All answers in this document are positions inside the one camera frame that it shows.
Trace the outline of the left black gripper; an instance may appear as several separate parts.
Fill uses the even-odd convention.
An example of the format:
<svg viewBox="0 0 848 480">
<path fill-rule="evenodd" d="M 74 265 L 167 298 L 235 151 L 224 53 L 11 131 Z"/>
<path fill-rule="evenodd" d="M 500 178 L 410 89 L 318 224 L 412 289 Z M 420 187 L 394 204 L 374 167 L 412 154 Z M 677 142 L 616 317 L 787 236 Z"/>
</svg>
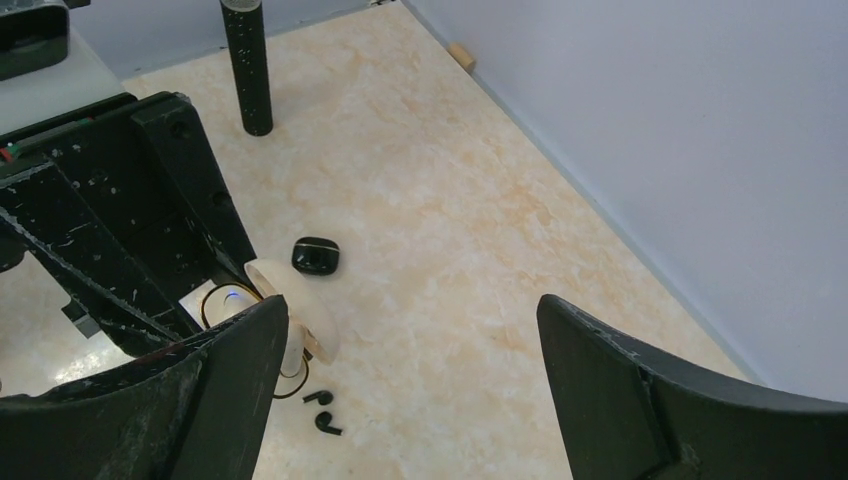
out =
<svg viewBox="0 0 848 480">
<path fill-rule="evenodd" d="M 256 256 L 197 110 L 122 93 L 1 137 L 1 233 L 139 357 L 200 332 L 181 300 Z"/>
</svg>

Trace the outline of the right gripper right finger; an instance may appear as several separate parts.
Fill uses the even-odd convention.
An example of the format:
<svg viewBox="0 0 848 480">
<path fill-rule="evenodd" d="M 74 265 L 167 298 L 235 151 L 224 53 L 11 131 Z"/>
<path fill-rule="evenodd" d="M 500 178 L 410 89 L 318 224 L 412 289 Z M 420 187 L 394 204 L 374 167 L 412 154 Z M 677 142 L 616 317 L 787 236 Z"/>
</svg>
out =
<svg viewBox="0 0 848 480">
<path fill-rule="evenodd" d="M 847 407 L 741 381 L 553 294 L 537 325 L 576 479 L 843 479 Z"/>
</svg>

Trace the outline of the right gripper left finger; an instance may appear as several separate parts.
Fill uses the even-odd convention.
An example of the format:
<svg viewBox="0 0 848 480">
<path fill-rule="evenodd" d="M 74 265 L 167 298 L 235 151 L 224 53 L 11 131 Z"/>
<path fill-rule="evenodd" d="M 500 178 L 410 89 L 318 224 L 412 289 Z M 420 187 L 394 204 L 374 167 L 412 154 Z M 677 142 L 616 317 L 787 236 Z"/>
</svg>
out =
<svg viewBox="0 0 848 480">
<path fill-rule="evenodd" d="M 131 362 L 1 400 L 5 479 L 249 479 L 287 342 L 269 297 Z"/>
</svg>

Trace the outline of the black earbud charging case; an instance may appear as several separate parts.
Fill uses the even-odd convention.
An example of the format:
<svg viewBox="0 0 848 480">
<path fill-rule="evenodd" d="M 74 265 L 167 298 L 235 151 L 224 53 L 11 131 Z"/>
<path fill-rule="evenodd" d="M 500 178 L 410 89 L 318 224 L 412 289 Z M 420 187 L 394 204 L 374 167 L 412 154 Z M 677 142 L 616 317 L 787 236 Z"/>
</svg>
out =
<svg viewBox="0 0 848 480">
<path fill-rule="evenodd" d="M 306 275 L 329 276 L 338 269 L 340 256 L 340 247 L 335 241 L 302 237 L 294 243 L 291 264 Z"/>
</svg>

